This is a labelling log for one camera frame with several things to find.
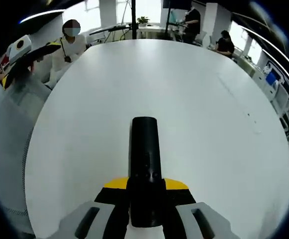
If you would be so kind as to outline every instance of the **woman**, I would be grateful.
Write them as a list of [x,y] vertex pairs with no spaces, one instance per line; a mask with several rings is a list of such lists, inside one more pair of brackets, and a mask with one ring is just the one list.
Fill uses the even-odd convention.
[[52,69],[46,86],[54,88],[60,78],[68,70],[71,63],[77,60],[87,49],[87,42],[80,32],[80,25],[76,20],[68,20],[62,27],[63,37],[57,40],[61,48],[52,55]]
[[232,58],[235,51],[235,46],[230,38],[228,31],[224,30],[221,32],[222,37],[216,42],[215,52]]

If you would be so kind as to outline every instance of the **white table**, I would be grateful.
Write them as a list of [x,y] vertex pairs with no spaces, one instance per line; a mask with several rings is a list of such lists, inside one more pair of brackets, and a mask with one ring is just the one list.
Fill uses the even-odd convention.
[[165,32],[165,27],[161,26],[139,26],[139,31],[143,32]]
[[279,224],[289,204],[289,147],[265,95],[227,57],[144,39],[88,49],[43,107],[25,171],[37,237],[56,231],[104,183],[128,175],[137,116],[158,120],[163,176],[187,184],[240,238]]

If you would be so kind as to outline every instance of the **black shirt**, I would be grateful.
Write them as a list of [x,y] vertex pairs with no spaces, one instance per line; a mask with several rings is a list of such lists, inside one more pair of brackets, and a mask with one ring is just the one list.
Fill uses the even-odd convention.
[[232,54],[235,51],[235,46],[233,42],[225,41],[224,38],[220,38],[217,44],[218,44],[218,49],[217,49],[218,51],[223,51],[223,52],[229,51]]
[[195,8],[192,9],[186,16],[185,21],[198,20],[198,23],[188,24],[188,27],[185,28],[184,32],[191,32],[199,34],[200,32],[200,13]]

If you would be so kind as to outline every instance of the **potted plant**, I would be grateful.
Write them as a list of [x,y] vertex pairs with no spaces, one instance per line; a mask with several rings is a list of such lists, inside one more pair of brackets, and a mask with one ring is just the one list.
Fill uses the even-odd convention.
[[139,23],[139,26],[146,26],[146,24],[149,22],[149,18],[147,18],[146,16],[142,16],[142,17],[139,17],[138,19],[138,23]]

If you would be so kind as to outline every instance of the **black pole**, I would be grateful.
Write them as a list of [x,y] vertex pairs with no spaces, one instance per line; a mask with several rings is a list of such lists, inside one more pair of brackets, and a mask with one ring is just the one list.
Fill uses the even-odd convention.
[[166,21],[166,28],[165,28],[165,33],[164,33],[164,39],[169,39],[168,38],[168,29],[169,29],[169,19],[170,19],[170,14],[171,14],[171,1],[169,1],[169,12],[168,12],[168,19]]
[[135,0],[131,0],[132,13],[132,39],[136,39],[136,19],[135,19]]

